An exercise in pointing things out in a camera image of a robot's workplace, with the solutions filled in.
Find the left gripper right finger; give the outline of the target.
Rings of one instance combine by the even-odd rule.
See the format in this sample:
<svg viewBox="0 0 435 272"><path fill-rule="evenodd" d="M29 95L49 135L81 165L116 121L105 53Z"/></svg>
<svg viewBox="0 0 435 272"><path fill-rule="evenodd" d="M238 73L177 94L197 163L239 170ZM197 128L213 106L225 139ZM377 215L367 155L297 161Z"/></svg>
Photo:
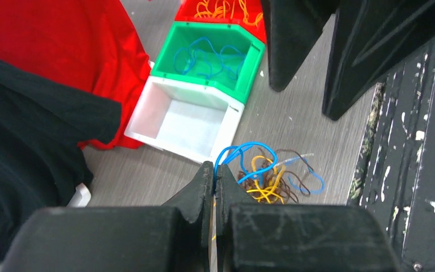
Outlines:
<svg viewBox="0 0 435 272"><path fill-rule="evenodd" d="M374 216L337 205L258 203L216 170L219 271L399 271Z"/></svg>

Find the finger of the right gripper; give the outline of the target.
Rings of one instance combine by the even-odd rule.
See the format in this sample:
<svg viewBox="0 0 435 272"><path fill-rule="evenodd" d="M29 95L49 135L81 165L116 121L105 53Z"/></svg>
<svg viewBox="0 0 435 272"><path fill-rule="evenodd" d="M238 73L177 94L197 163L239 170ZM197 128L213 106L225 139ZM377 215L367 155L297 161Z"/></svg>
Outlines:
<svg viewBox="0 0 435 272"><path fill-rule="evenodd" d="M321 36L335 0L261 0L270 88L283 91Z"/></svg>
<svg viewBox="0 0 435 272"><path fill-rule="evenodd" d="M383 74L435 38L435 1L340 1L322 113L337 121Z"/></svg>

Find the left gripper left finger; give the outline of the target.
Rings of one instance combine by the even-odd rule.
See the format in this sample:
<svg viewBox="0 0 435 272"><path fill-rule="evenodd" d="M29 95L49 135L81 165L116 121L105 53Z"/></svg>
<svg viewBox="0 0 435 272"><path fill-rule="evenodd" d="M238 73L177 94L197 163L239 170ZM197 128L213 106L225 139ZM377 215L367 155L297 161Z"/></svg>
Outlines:
<svg viewBox="0 0 435 272"><path fill-rule="evenodd" d="M209 271L213 170L160 206L38 210L2 271Z"/></svg>

